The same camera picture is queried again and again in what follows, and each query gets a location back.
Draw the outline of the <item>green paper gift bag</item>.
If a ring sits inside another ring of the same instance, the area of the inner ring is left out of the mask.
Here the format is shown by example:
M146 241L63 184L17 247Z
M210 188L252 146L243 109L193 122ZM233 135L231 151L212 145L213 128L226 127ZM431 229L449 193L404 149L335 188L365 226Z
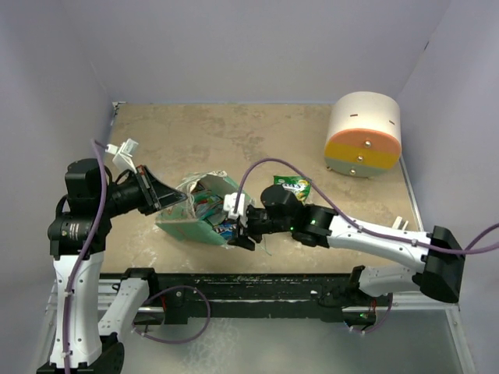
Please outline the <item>green paper gift bag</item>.
M229 221L226 212L221 210L203 220L194 213L193 195L201 191L211 191L224 200L226 194L237 192L239 184L226 171L206 171L189 173L176 187L187 195L187 200L166 210L155 218L155 224L164 232L179 241L199 242L229 249L228 241L213 231L213 226Z

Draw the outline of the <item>green yellow candy packet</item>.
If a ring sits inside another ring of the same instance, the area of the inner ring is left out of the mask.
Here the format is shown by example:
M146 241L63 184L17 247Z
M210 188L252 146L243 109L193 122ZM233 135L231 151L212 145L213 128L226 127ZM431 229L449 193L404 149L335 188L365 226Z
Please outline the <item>green yellow candy packet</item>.
M310 182L301 176L274 176L274 184L281 185L286 191L292 192L298 201L305 203L309 197Z

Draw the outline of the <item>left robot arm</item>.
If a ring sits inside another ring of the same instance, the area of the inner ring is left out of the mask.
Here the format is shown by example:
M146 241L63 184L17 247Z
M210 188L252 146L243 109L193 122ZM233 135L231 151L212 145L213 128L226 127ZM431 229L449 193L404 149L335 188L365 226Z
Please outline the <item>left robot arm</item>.
M145 165L122 176L123 182L114 182L97 158L67 167L67 193L48 228L57 280L55 340L39 373L120 373L125 333L137 309L160 298L153 268L127 270L111 306L104 317L98 316L98 286L112 218L133 210L148 216L187 198L157 180Z

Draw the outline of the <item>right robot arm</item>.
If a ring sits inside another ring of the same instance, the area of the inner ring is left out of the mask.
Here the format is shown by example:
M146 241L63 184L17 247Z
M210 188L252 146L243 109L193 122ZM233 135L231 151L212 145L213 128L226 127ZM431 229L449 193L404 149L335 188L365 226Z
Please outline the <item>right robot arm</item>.
M230 245L253 251L264 235L288 232L305 246L355 250L392 261L390 266L358 266L352 271L346 293L356 305L404 291L458 302L465 256L447 228L406 231L359 221L335 208L304 204L281 185L267 187L260 201L263 206L256 208L244 195L225 195L223 210L235 223Z

